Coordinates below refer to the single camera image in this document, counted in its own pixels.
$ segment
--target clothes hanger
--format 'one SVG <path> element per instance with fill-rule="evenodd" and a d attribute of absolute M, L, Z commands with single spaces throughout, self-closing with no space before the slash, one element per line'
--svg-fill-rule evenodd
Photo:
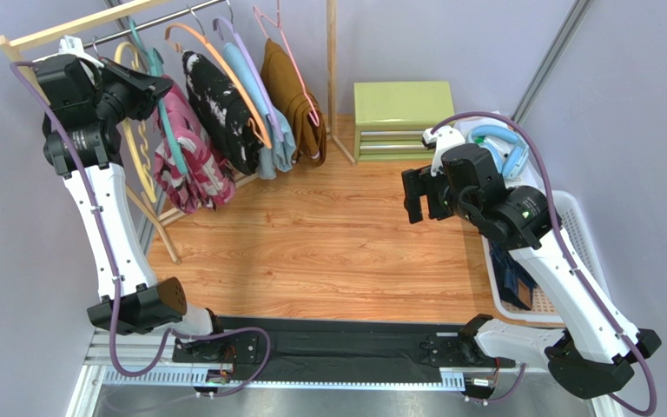
<path fill-rule="evenodd" d="M 252 72 L 252 75 L 254 76 L 254 81 L 256 82 L 256 85 L 259 86 L 259 90 L 261 91 L 261 98 L 267 105 L 267 109 L 269 110 L 269 114 L 267 115 L 267 117 L 269 119 L 269 123 L 274 128 L 274 133 L 275 137 L 277 138 L 277 142 L 284 142 L 285 138 L 282 134 L 280 121 L 277 120 L 277 115 L 275 114 L 276 112 L 274 111 L 272 100 L 269 98 L 269 94 L 267 93 L 267 88 L 264 87 L 264 83 L 261 81 L 261 77 L 259 77 L 259 72 L 256 70 L 256 66 L 254 65 L 254 60 L 252 60 L 251 56 L 248 54 L 248 49 L 246 45 L 239 36 L 238 32 L 236 32 L 236 29 L 234 27 L 234 10 L 231 8 L 231 3 L 228 0 L 226 0 L 226 4 L 228 5 L 228 8 L 231 10 L 231 20 L 229 21 L 226 17 L 223 16 L 217 17 L 216 19 L 213 20 L 213 30 L 215 31 L 215 33 L 218 34 L 218 37 L 222 41 L 224 41 L 225 39 L 223 39 L 223 30 L 221 28 L 221 23 L 226 25 L 226 27 L 231 31 L 231 35 L 233 35 L 236 44 L 238 44 L 239 50 L 241 51 L 241 54 L 244 57 L 244 61 L 246 61 L 249 69 Z"/>
<path fill-rule="evenodd" d="M 251 98 L 248 96 L 248 93 L 241 85 L 241 82 L 236 77 L 236 74 L 234 74 L 234 72 L 230 69 L 230 67 L 228 67 L 226 61 L 223 60 L 221 54 L 219 54 L 218 51 L 215 50 L 213 45 L 210 44 L 210 42 L 208 42 L 208 39 L 204 35 L 197 33 L 196 30 L 190 28 L 184 23 L 170 23 L 167 25 L 167 29 L 164 31 L 164 40 L 166 40 L 170 45 L 172 45 L 172 47 L 174 47 L 174 49 L 177 52 L 182 53 L 184 51 L 184 47 L 182 47 L 180 43 L 173 43 L 171 39 L 169 39 L 171 37 L 171 32 L 173 28 L 179 28 L 185 30 L 190 35 L 194 36 L 198 41 L 202 43 L 203 46 L 205 46 L 205 49 L 208 50 L 208 52 L 210 52 L 210 55 L 212 55 L 213 58 L 215 58 L 216 62 L 218 62 L 218 64 L 221 65 L 221 68 L 223 68 L 223 70 L 226 72 L 228 78 L 231 79 L 231 82 L 233 82 L 233 84 L 236 86 L 236 89 L 238 89 L 239 94 L 241 94 L 241 98 L 246 103 L 249 111 L 251 112 L 251 116 L 254 118 L 254 123 L 256 123 L 256 127 L 260 131 L 260 134 L 256 136 L 262 143 L 264 143 L 264 146 L 266 146 L 268 149 L 271 149 L 272 141 L 270 141 L 269 139 L 269 132 L 267 131 L 267 126 L 264 125 L 264 122 L 261 120 L 259 112 L 256 111 L 256 107 L 254 106 L 254 103 L 251 101 Z M 202 24 L 200 24 L 200 28 L 204 33 Z"/>
<path fill-rule="evenodd" d="M 151 51 L 146 50 L 141 37 L 138 35 L 138 30 L 135 29 L 135 22 L 133 19 L 129 19 L 129 26 L 131 36 L 133 37 L 135 44 L 138 45 L 138 49 L 141 53 L 143 53 L 147 62 L 149 63 L 149 75 L 164 75 L 164 60 L 162 59 L 162 56 L 159 55 L 159 51 L 156 50 L 156 48 L 152 48 Z M 172 158 L 175 160 L 177 171 L 179 171 L 181 175 L 186 175 L 188 173 L 187 163 L 184 160 L 182 149 L 180 148 L 179 143 L 175 137 L 175 133 L 172 131 L 172 126 L 169 123 L 169 116 L 167 114 L 167 107 L 164 105 L 164 99 L 160 99 L 156 107 L 158 108 L 159 120 L 162 123 L 164 135 L 167 137 L 169 152 L 172 154 Z"/>
<path fill-rule="evenodd" d="M 270 19 L 267 15 L 261 12 L 261 10 L 254 6 L 254 17 L 256 17 L 256 22 L 259 23 L 259 27 L 261 28 L 261 32 L 264 33 L 264 36 L 269 39 L 269 35 L 267 34 L 267 31 L 264 29 L 264 23 L 261 22 L 261 18 L 264 17 L 267 19 L 275 28 L 280 30 L 280 33 L 282 34 L 282 42 L 285 43 L 285 48 L 287 48 L 287 54 L 290 55 L 290 61 L 293 63 L 293 67 L 295 68 L 295 73 L 298 75 L 298 80 L 300 80 L 300 85 L 303 88 L 303 95 L 305 96 L 307 102 L 310 104 L 311 111 L 308 113 L 308 116 L 310 117 L 310 120 L 313 122 L 315 127 L 320 126 L 320 119 L 318 117 L 318 113 L 313 110 L 315 109 L 315 106 L 313 105 L 313 100 L 310 98 L 310 96 L 307 93 L 307 89 L 305 87 L 305 82 L 302 79 L 302 75 L 300 74 L 300 70 L 298 69 L 298 64 L 295 62 L 295 58 L 293 56 L 293 51 L 290 50 L 290 45 L 287 43 L 287 36 L 285 36 L 285 31 L 282 30 L 282 18 L 281 18 L 281 13 L 280 13 L 280 0 L 277 0 L 277 21 L 275 22 L 274 20 Z"/>
<path fill-rule="evenodd" d="M 120 63 L 122 53 L 126 48 L 133 52 L 131 67 L 133 70 L 139 70 L 141 68 L 141 63 L 138 59 L 139 50 L 130 42 L 122 42 L 117 46 L 114 61 Z M 143 139 L 143 142 L 138 147 L 135 145 L 133 130 L 130 127 L 128 118 L 122 120 L 121 126 L 126 142 L 128 142 L 130 156 L 137 168 L 138 179 L 141 180 L 141 185 L 143 186 L 143 194 L 148 197 L 152 204 L 156 203 L 154 177 L 151 175 L 151 159 L 149 158 L 149 139 L 146 137 L 146 123 L 145 121 L 141 121 L 138 125 L 138 135 Z"/>

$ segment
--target white laundry basket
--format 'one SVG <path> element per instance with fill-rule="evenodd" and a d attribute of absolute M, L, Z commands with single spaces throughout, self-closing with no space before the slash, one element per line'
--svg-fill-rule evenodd
<path fill-rule="evenodd" d="M 552 191 L 552 196 L 554 196 L 554 204 L 557 208 L 557 212 L 559 216 L 562 217 L 563 227 L 567 229 L 572 246 L 575 247 L 575 250 L 579 255 L 577 261 L 582 261 L 583 264 L 585 264 L 601 289 L 608 294 L 604 272 L 601 270 L 601 266 L 598 262 L 596 249 L 593 247 L 593 241 L 588 232 L 588 227 L 585 225 L 583 213 L 580 211 L 578 201 L 575 200 L 575 197 L 564 191 Z M 541 288 L 534 288 L 531 310 L 523 310 L 513 306 L 511 303 L 500 300 L 498 284 L 495 282 L 495 271 L 492 268 L 490 245 L 485 237 L 482 237 L 482 240 L 483 249 L 485 251 L 485 263 L 487 264 L 488 274 L 490 275 L 492 299 L 495 302 L 495 307 L 498 311 L 503 316 L 514 320 L 541 323 L 562 323 L 562 319 L 557 314 L 557 310 L 554 309 L 554 306 L 552 306 Z"/>

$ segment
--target yellow hanger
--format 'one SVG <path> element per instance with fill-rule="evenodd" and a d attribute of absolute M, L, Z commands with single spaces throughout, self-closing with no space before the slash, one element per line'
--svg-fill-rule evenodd
<path fill-rule="evenodd" d="M 197 33 L 194 29 L 190 28 L 186 24 L 171 23 L 167 26 L 167 29 L 164 32 L 164 40 L 169 42 L 169 44 L 172 45 L 177 52 L 183 52 L 184 48 L 182 47 L 181 44 L 172 43 L 171 40 L 169 39 L 169 35 L 171 34 L 173 28 L 180 28 L 182 30 L 186 30 L 190 35 L 197 38 L 197 40 L 200 41 L 203 46 L 205 46 L 205 49 L 207 49 L 210 52 L 210 55 L 212 55 L 213 58 L 215 58 L 215 60 L 218 62 L 218 64 L 221 65 L 221 68 L 223 68 L 223 70 L 226 71 L 226 75 L 228 75 L 228 78 L 230 78 L 233 84 L 236 86 L 236 89 L 238 89 L 239 93 L 241 94 L 241 98 L 243 98 L 243 101 L 246 103 L 249 111 L 251 111 L 251 116 L 254 118 L 254 123 L 256 125 L 256 128 L 259 130 L 258 133 L 255 131 L 254 135 L 258 137 L 262 143 L 264 143 L 264 146 L 266 146 L 268 149 L 271 149 L 272 141 L 269 139 L 269 132 L 267 131 L 267 126 L 262 121 L 261 116 L 259 116 L 259 112 L 256 111 L 254 102 L 251 101 L 251 98 L 248 96 L 248 93 L 243 88 L 243 85 L 241 85 L 241 81 L 239 81 L 238 77 L 236 77 L 236 74 L 234 74 L 233 70 L 230 67 L 228 67 L 228 64 L 226 63 L 225 60 L 223 60 L 221 54 L 219 54 L 218 51 L 215 50 L 213 45 L 211 45 L 210 42 L 208 42 L 208 39 L 206 39 L 203 35 Z"/>
<path fill-rule="evenodd" d="M 131 52 L 133 52 L 133 61 L 130 63 L 131 67 L 133 70 L 139 70 L 141 65 L 138 61 L 138 49 L 130 42 L 123 42 L 117 46 L 114 61 L 116 63 L 120 63 L 122 52 L 125 48 L 128 48 Z M 145 192 L 144 195 L 149 198 L 150 202 L 155 203 L 156 192 L 154 177 L 151 175 L 151 159 L 149 157 L 149 139 L 146 137 L 146 123 L 141 121 L 138 124 L 138 135 L 141 137 L 141 139 L 143 139 L 143 143 L 141 143 L 140 147 L 136 147 L 135 145 L 133 130 L 130 127 L 128 118 L 122 120 L 121 126 L 126 142 L 128 142 L 130 156 L 132 157 L 136 171 L 138 172 L 138 179 L 141 180 L 141 185 L 143 186 L 143 191 Z M 142 161 L 141 156 L 145 158 L 146 162 Z"/>

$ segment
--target clothing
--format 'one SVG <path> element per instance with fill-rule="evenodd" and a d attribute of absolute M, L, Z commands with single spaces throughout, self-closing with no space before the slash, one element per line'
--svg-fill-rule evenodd
<path fill-rule="evenodd" d="M 233 170 L 220 151 L 213 148 L 200 121 L 189 107 L 182 90 L 174 84 L 164 97 L 169 125 L 180 145 L 188 173 L 182 175 L 168 148 L 167 136 L 154 113 L 162 143 L 154 155 L 154 178 L 169 200 L 184 213 L 194 213 L 198 204 L 215 209 L 235 194 Z"/>
<path fill-rule="evenodd" d="M 293 160 L 300 160 L 305 155 L 319 166 L 326 160 L 326 122 L 320 106 L 310 92 L 308 95 L 313 101 L 313 107 L 303 94 L 303 87 L 298 79 L 297 72 L 290 57 L 280 45 L 267 40 L 264 48 L 264 63 L 261 66 L 261 80 L 267 87 L 272 104 L 282 112 L 292 126 L 297 150 L 293 153 Z M 313 125 L 308 114 L 314 111 L 320 123 Z"/>
<path fill-rule="evenodd" d="M 252 175 L 264 148 L 248 125 L 251 117 L 236 86 L 205 56 L 187 51 L 182 55 L 189 103 L 213 144 L 240 172 Z"/>
<path fill-rule="evenodd" d="M 252 71 L 256 71 L 256 69 L 249 68 L 241 50 L 239 50 L 236 45 L 226 43 L 225 46 L 223 46 L 223 59 L 226 60 L 228 66 L 231 67 L 234 74 L 236 74 L 239 81 L 241 81 L 241 85 L 247 91 L 248 96 L 254 103 L 256 111 L 259 112 L 262 120 L 264 120 L 264 124 L 267 126 L 267 131 L 272 134 L 272 148 L 267 149 L 265 147 L 260 150 L 259 169 L 257 173 L 261 179 L 273 180 L 277 176 L 274 172 L 275 168 L 281 171 L 289 171 L 292 168 L 292 155 L 295 152 L 296 146 L 295 140 L 292 137 L 290 123 L 287 122 L 285 116 L 282 115 L 278 109 L 269 109 L 267 107 L 267 103 L 264 101 L 264 93 L 261 90 L 264 88 L 264 85 L 260 86 L 256 82 L 254 74 L 252 73 Z M 282 132 L 277 132 L 272 129 L 272 123 L 269 120 L 272 111 L 276 114 L 277 121 L 280 122 Z M 287 135 L 290 136 L 289 138 L 285 137 L 285 129 L 287 129 Z"/>

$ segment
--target light blue garment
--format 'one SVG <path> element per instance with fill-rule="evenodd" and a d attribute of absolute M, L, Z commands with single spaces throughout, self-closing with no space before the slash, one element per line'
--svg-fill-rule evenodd
<path fill-rule="evenodd" d="M 295 151 L 293 130 L 285 116 L 279 110 L 273 108 L 280 122 L 282 138 L 278 136 L 277 132 L 273 131 L 272 123 L 269 121 L 269 108 L 264 103 L 264 98 L 261 94 L 261 89 L 264 86 L 256 83 L 254 75 L 251 72 L 252 70 L 256 71 L 256 69 L 248 67 L 248 63 L 244 59 L 241 50 L 232 43 L 226 43 L 223 46 L 223 59 L 226 60 L 228 66 L 236 77 L 238 77 L 241 85 L 254 103 L 256 111 L 259 112 L 259 115 L 263 119 L 264 125 L 267 127 L 267 132 L 272 136 L 272 148 L 267 149 L 267 147 L 264 147 L 259 152 L 259 168 L 256 172 L 261 179 L 273 180 L 277 176 L 274 171 L 275 168 L 282 172 L 287 172 L 293 167 L 292 157 Z"/>

